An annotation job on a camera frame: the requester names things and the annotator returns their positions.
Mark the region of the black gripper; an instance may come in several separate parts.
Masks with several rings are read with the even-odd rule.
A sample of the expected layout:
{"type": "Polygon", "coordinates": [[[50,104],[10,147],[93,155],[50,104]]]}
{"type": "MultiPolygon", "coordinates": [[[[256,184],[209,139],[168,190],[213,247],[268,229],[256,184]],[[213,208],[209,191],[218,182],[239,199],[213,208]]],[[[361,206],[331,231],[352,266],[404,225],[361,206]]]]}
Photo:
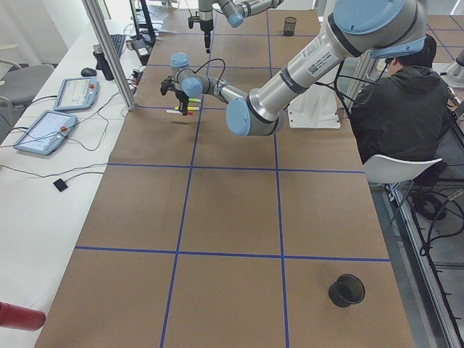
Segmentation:
{"type": "Polygon", "coordinates": [[[204,33],[204,45],[207,54],[210,54],[210,34],[212,32],[212,19],[200,20],[200,29],[204,33]]]}
{"type": "Polygon", "coordinates": [[[183,115],[188,115],[189,113],[189,97],[185,94],[184,91],[182,90],[175,90],[175,96],[179,101],[179,105],[177,107],[177,110],[180,113],[183,113],[183,115]]]}

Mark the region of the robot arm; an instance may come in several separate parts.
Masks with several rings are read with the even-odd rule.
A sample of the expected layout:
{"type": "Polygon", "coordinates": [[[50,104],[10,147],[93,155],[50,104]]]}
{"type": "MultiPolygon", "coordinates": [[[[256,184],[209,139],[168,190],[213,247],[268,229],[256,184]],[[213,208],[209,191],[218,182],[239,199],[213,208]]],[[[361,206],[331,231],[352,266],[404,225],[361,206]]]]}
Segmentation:
{"type": "Polygon", "coordinates": [[[226,103],[226,123],[237,136],[269,136],[283,124],[283,109],[347,57],[370,52],[372,58],[407,56],[425,41],[426,1],[336,1],[316,38],[263,87],[244,92],[219,78],[196,74],[189,58],[171,56],[173,74],[162,93],[174,91],[179,109],[202,94],[226,103]]]}
{"type": "Polygon", "coordinates": [[[194,23],[199,23],[200,30],[204,33],[205,51],[209,54],[211,32],[214,30],[213,4],[218,4],[231,27],[237,28],[243,23],[245,18],[258,15],[268,9],[275,9],[282,3],[282,0],[242,1],[239,4],[229,0],[199,1],[199,8],[195,12],[195,15],[191,15],[188,18],[188,27],[192,29],[194,23]]]}

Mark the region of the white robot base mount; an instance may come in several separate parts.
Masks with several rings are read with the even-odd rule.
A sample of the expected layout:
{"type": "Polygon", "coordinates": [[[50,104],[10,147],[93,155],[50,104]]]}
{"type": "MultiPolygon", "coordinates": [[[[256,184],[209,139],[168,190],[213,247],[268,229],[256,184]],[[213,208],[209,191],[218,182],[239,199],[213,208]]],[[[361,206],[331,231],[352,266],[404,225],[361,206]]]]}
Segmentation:
{"type": "Polygon", "coordinates": [[[340,129],[336,94],[324,86],[313,85],[288,106],[290,128],[340,129]]]}

